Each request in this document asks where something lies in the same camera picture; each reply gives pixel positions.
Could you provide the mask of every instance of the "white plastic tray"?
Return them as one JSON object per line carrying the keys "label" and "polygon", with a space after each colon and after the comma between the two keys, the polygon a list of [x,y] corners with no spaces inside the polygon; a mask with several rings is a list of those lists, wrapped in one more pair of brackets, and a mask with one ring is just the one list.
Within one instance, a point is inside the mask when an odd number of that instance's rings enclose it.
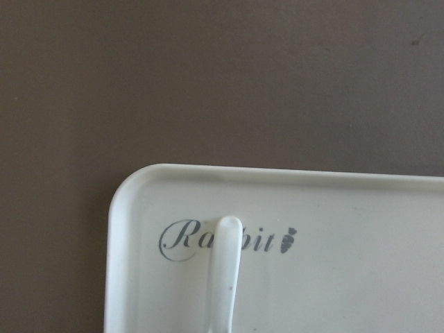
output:
{"label": "white plastic tray", "polygon": [[443,331],[444,179],[158,164],[111,204],[105,333],[206,333],[227,215],[250,240],[234,333]]}

